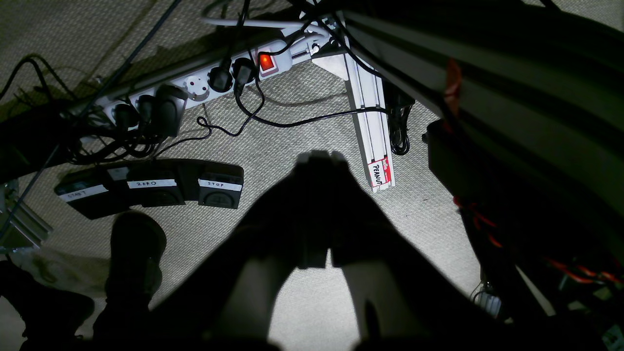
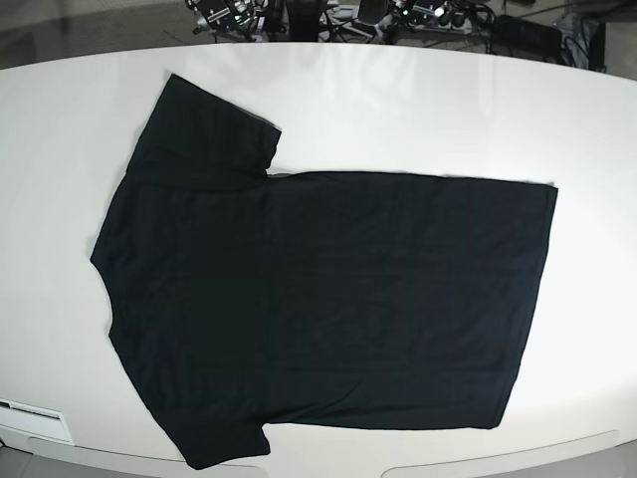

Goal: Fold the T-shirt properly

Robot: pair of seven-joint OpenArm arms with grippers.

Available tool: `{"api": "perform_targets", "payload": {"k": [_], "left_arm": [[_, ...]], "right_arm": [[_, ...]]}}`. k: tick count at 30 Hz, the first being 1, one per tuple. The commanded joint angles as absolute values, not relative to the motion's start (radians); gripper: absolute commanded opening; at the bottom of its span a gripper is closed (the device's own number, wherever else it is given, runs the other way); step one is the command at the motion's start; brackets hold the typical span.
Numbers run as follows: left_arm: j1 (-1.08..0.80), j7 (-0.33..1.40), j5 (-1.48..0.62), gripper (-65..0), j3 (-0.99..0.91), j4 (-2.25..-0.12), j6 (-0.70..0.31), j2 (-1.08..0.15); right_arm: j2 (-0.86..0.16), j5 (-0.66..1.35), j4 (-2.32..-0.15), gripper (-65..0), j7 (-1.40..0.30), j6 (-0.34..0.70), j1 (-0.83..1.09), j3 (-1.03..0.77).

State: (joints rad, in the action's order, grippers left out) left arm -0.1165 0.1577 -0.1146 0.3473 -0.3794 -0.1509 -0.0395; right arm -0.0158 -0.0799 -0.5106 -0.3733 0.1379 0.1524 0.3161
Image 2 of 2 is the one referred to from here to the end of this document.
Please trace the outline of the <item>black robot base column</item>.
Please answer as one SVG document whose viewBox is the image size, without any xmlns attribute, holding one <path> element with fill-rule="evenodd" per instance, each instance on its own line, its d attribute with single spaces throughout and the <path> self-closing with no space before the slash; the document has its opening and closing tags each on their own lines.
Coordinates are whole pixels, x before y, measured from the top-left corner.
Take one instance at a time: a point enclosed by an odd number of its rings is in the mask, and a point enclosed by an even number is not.
<svg viewBox="0 0 637 478">
<path fill-rule="evenodd" d="M 315 43 L 319 38 L 321 2 L 319 0 L 287 0 L 286 7 L 290 24 L 290 40 Z"/>
</svg>

